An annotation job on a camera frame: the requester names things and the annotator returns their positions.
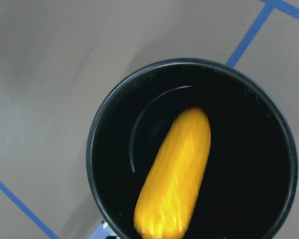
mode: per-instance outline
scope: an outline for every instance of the black container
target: black container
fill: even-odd
[[[191,58],[146,66],[108,94],[93,120],[87,174],[95,201],[121,239],[140,239],[134,208],[174,118],[201,106],[211,150],[184,239],[271,239],[288,215],[298,162],[290,128],[255,82]]]

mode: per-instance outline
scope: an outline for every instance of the gray surface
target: gray surface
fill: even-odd
[[[102,99],[156,60],[225,63],[263,5],[0,0],[0,180],[60,238],[87,238],[102,219],[85,169]],[[299,21],[274,10],[236,68],[282,108],[299,153]],[[0,238],[47,236],[0,191]],[[299,187],[275,238],[299,239]]]

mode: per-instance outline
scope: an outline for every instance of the round black bowl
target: round black bowl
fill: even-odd
[[[120,238],[141,238],[133,222],[141,187],[172,121],[190,106],[201,106],[209,117],[211,149],[184,239],[272,238],[297,187],[291,130],[255,82],[202,59],[148,65],[104,99],[91,126],[86,158],[103,217]]]

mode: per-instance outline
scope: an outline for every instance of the bowl rim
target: bowl rim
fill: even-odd
[[[111,217],[106,212],[104,205],[99,197],[98,190],[96,188],[96,184],[94,182],[94,173],[92,168],[92,150],[93,150],[93,142],[94,142],[94,136],[98,127],[98,123],[100,121],[101,115],[106,110],[106,107],[108,103],[111,101],[112,97],[115,95],[115,92],[119,91],[124,85],[127,83],[133,81],[134,79],[138,78],[142,74],[145,74],[149,71],[156,70],[158,68],[168,67],[168,66],[174,66],[174,65],[192,65],[192,66],[200,66],[204,68],[209,68],[214,70],[215,72],[219,72],[225,75],[228,75],[232,78],[235,78],[240,84],[243,84],[247,86],[248,88],[251,88],[253,91],[255,91],[258,94],[258,97],[261,97],[264,102],[266,102],[273,110],[273,112],[276,114],[276,117],[278,119],[278,122],[280,123],[280,127],[283,131],[283,135],[286,137],[286,144],[288,146],[288,154],[289,154],[289,163],[290,163],[290,177],[289,177],[289,183],[288,183],[288,192],[287,197],[285,199],[285,203],[283,208],[281,209],[276,221],[272,224],[272,226],[269,228],[269,230],[266,232],[266,234],[262,237],[262,239],[272,239],[273,236],[278,232],[278,230],[282,227],[284,224],[294,201],[296,189],[297,189],[297,182],[298,182],[298,157],[297,157],[297,149],[295,140],[292,134],[292,131],[289,127],[289,124],[286,120],[286,117],[282,113],[281,109],[278,107],[276,102],[269,96],[269,94],[261,88],[255,81],[244,75],[243,73],[239,72],[238,70],[229,67],[227,65],[206,60],[206,59],[200,59],[200,58],[172,58],[172,59],[166,59],[162,61],[157,61],[154,63],[151,63],[149,65],[146,65],[127,77],[125,77],[123,80],[121,80],[116,86],[112,88],[112,90],[107,94],[107,96],[104,98],[102,103],[100,104],[94,118],[91,124],[91,128],[88,135],[87,140],[87,149],[86,149],[86,169],[87,169],[87,177],[90,185],[90,189],[92,192],[92,195],[94,197],[94,200],[104,217],[105,221],[109,224],[111,229],[121,238],[125,239],[127,236],[123,233],[123,231],[114,223],[114,221],[111,219]]]

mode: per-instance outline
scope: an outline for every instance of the yellow object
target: yellow object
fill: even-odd
[[[199,107],[173,122],[142,187],[134,225],[143,239],[181,239],[188,229],[210,149],[210,125]]]

